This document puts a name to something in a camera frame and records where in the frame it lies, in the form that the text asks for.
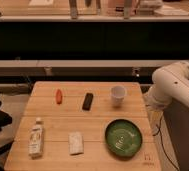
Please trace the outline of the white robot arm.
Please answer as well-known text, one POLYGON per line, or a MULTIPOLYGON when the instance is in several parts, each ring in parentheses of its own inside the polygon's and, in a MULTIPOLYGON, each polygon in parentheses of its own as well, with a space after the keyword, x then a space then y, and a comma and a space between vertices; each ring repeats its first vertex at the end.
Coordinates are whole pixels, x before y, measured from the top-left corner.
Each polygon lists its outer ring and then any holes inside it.
POLYGON ((189 111, 189 61, 180 60, 156 69, 153 84, 143 95, 145 105, 166 112, 189 111))

